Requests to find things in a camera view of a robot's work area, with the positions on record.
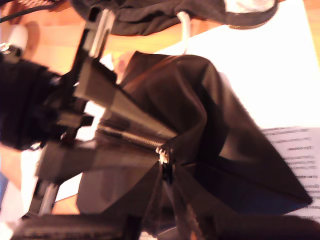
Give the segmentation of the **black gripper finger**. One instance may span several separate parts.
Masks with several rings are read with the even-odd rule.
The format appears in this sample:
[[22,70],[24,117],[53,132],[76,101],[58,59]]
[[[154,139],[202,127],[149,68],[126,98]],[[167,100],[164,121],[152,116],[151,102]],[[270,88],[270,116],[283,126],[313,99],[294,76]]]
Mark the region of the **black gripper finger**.
[[212,213],[214,198],[182,167],[173,170],[173,210],[182,240],[216,240]]
[[87,59],[78,77],[75,96],[92,101],[105,108],[104,120],[115,117],[118,123],[111,123],[120,130],[152,140],[167,141],[177,133],[143,110],[128,93],[113,80],[116,74],[99,61]]
[[168,196],[167,183],[163,180],[163,167],[154,166],[152,170],[155,181],[151,185],[151,194],[142,219],[142,229],[157,238],[175,228],[175,213]]

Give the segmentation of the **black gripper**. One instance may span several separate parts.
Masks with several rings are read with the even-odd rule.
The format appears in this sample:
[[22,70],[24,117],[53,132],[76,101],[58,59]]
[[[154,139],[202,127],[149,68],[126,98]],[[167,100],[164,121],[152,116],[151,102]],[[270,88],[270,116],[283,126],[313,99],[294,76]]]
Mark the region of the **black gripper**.
[[94,120],[85,113],[90,101],[75,96],[79,74],[86,60],[100,62],[114,21],[112,11],[90,9],[72,68],[64,75],[22,60],[16,53],[0,55],[0,141],[19,151],[41,150],[28,218],[49,214],[60,185],[82,172],[150,169],[159,159],[154,149],[76,138],[79,129]]

